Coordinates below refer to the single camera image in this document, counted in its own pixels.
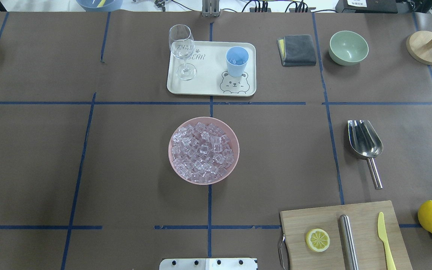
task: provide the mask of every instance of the wine glass base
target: wine glass base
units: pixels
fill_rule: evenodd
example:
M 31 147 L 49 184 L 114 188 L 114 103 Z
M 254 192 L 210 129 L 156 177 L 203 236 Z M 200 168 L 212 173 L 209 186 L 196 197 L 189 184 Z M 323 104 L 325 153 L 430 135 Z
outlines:
M 196 75 L 196 67 L 192 64 L 182 64 L 176 70 L 176 75 L 183 81 L 193 79 Z

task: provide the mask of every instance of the gray towel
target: gray towel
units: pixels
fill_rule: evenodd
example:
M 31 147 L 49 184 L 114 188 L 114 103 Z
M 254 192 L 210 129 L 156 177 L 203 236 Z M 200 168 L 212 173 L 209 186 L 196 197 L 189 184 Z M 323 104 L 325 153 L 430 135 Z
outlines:
M 277 40 L 281 64 L 286 67 L 314 66 L 316 53 L 312 37 L 308 34 L 295 34 Z

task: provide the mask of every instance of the wooden cutting board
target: wooden cutting board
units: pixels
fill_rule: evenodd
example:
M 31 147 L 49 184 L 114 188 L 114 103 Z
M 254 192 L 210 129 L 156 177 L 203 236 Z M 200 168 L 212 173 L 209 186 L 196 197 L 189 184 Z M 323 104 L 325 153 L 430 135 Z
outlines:
M 343 245 L 338 226 L 339 217 L 348 215 L 358 266 L 361 270 L 384 270 L 383 242 L 378 237 L 378 214 L 384 213 L 389 247 L 397 270 L 412 270 L 399 224 L 391 201 L 336 205 L 282 211 L 281 224 L 286 236 L 286 247 L 292 270 L 331 269 L 344 270 Z M 329 234 L 330 245 L 326 251 L 314 252 L 306 243 L 306 233 L 320 228 Z

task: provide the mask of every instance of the wine glass stem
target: wine glass stem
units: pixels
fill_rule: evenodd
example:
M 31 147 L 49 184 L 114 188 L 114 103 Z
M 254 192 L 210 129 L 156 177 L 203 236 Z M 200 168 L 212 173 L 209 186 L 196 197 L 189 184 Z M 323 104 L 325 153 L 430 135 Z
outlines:
M 184 69 L 183 72 L 187 73 L 189 71 L 188 64 L 186 63 L 187 58 L 184 59 Z

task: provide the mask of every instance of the clear wine glass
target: clear wine glass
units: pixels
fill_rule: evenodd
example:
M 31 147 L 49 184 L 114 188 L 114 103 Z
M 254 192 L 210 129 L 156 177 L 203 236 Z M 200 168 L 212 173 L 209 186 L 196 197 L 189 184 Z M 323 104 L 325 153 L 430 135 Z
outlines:
M 194 52 L 194 39 L 187 25 L 177 24 L 169 29 L 169 48 L 176 58 L 184 60 L 184 64 L 176 70 L 176 75 L 184 81 L 193 79 L 196 67 L 186 61 Z

